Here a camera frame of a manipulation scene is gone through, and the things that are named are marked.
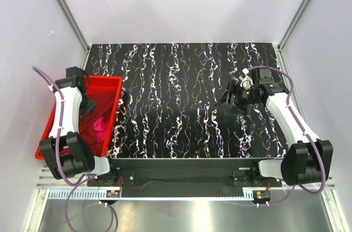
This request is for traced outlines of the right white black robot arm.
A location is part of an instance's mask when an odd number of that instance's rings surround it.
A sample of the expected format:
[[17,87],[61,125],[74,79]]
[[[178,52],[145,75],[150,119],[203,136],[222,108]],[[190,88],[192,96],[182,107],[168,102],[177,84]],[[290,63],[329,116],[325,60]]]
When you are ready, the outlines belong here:
[[282,159],[259,161],[258,167],[250,172],[250,181],[262,186],[269,178],[276,178],[290,186],[320,183],[324,187],[331,167],[333,146],[330,141],[320,139],[290,104],[289,91],[284,84],[259,84],[246,89],[232,81],[215,106],[225,104],[230,114],[240,116],[259,103],[274,116],[289,149]]

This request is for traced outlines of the dark red t shirt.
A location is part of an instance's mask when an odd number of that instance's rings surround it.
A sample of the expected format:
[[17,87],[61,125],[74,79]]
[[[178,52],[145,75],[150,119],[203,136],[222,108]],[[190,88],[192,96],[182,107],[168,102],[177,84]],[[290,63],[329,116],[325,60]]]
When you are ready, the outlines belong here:
[[[79,123],[80,136],[91,148],[93,154],[98,157],[103,157],[106,154],[107,147],[105,142],[110,135],[108,134],[108,131],[110,130],[109,123],[111,120],[115,96],[116,93],[113,91],[89,94],[89,97],[97,103],[97,106],[92,114],[85,115],[83,121]],[[104,120],[108,122],[108,130],[105,140],[97,143],[93,124],[100,117],[104,117]]]

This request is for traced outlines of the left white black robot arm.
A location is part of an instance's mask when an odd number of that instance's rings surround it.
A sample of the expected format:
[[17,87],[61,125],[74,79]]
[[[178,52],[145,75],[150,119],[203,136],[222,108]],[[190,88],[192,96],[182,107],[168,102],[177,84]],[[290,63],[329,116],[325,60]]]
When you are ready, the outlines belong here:
[[108,186],[119,178],[108,157],[97,157],[79,134],[79,122],[92,113],[97,104],[87,96],[85,80],[89,76],[78,67],[66,69],[66,77],[53,81],[37,67],[32,68],[48,83],[56,98],[52,129],[48,138],[40,141],[39,150],[55,179],[75,184],[69,178],[78,174],[93,176]]

